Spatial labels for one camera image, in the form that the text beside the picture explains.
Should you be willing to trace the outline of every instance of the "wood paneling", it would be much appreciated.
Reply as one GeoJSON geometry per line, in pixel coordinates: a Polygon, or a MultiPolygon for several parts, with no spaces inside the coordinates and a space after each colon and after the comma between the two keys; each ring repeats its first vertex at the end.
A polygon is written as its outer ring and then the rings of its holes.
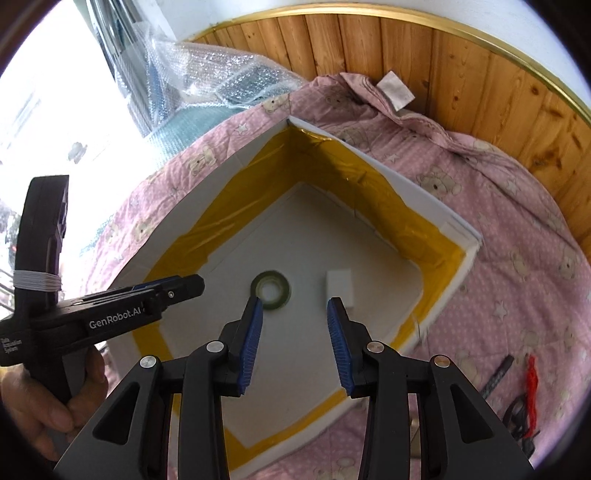
{"type": "Polygon", "coordinates": [[[408,108],[425,113],[431,73],[433,29],[389,18],[381,19],[384,74],[392,70],[415,96],[408,108]]]}
{"type": "Polygon", "coordinates": [[[291,69],[307,80],[314,80],[317,76],[316,65],[306,19],[303,15],[293,15],[277,20],[290,59],[291,69]]]}
{"type": "Polygon", "coordinates": [[[221,28],[198,40],[266,55],[298,74],[392,70],[411,109],[488,141],[519,160],[554,196],[591,258],[591,127],[515,63],[463,38],[360,15],[297,15],[221,28]]]}
{"type": "Polygon", "coordinates": [[[276,18],[266,18],[257,22],[261,37],[265,48],[267,49],[267,56],[271,60],[275,60],[279,65],[283,65],[286,69],[291,70],[290,59],[287,56],[287,49],[285,48],[285,41],[281,34],[281,28],[276,18]]]}
{"type": "Polygon", "coordinates": [[[484,91],[491,52],[442,31],[433,34],[427,114],[454,132],[470,132],[484,91]]]}
{"type": "Polygon", "coordinates": [[[347,70],[379,82],[384,76],[379,18],[339,15],[339,25],[347,70]]]}
{"type": "Polygon", "coordinates": [[[306,15],[318,75],[346,72],[337,15],[306,15]]]}

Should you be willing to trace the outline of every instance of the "red string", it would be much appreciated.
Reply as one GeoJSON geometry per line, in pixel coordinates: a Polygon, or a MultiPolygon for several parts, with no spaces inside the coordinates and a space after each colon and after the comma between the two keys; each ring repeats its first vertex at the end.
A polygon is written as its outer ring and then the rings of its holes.
{"type": "Polygon", "coordinates": [[[538,411],[535,408],[535,395],[538,391],[538,373],[535,370],[535,357],[529,355],[527,359],[527,375],[525,377],[527,387],[527,417],[530,428],[524,438],[532,437],[538,424],[538,411]]]}

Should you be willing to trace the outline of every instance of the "human hand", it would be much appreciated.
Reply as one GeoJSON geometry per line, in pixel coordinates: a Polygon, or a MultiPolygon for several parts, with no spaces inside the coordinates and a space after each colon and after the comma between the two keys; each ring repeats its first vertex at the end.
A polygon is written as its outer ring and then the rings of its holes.
{"type": "Polygon", "coordinates": [[[66,434],[68,442],[106,398],[109,384],[102,355],[91,347],[86,354],[86,381],[77,396],[65,406],[48,389],[17,365],[2,377],[0,398],[23,436],[48,460],[57,462],[57,453],[47,428],[66,434]]]}

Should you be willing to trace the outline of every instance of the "metal bolt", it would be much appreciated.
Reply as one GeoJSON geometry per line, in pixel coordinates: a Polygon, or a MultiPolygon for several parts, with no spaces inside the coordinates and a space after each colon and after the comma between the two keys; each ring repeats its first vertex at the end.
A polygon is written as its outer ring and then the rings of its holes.
{"type": "Polygon", "coordinates": [[[223,343],[219,342],[218,340],[214,340],[213,342],[209,342],[207,344],[207,351],[211,353],[218,353],[223,350],[223,343]]]}
{"type": "Polygon", "coordinates": [[[445,355],[437,355],[433,362],[440,368],[447,368],[452,364],[452,361],[445,355]]]}
{"type": "Polygon", "coordinates": [[[156,357],[153,357],[152,355],[145,356],[139,361],[139,364],[143,368],[152,368],[156,365],[156,357]]]}
{"type": "Polygon", "coordinates": [[[382,353],[384,351],[384,344],[381,342],[369,342],[367,349],[372,353],[382,353]]]}

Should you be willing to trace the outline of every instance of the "triangular cutout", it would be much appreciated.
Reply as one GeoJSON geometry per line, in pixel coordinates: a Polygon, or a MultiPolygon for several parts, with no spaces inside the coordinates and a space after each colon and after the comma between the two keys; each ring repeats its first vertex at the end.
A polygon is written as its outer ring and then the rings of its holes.
{"type": "Polygon", "coordinates": [[[125,445],[129,438],[131,420],[138,401],[139,384],[128,385],[119,400],[103,416],[92,434],[99,440],[125,445]]]}
{"type": "Polygon", "coordinates": [[[464,443],[474,443],[492,438],[491,428],[472,402],[468,400],[463,390],[457,385],[452,385],[451,391],[462,441],[464,443]]]}

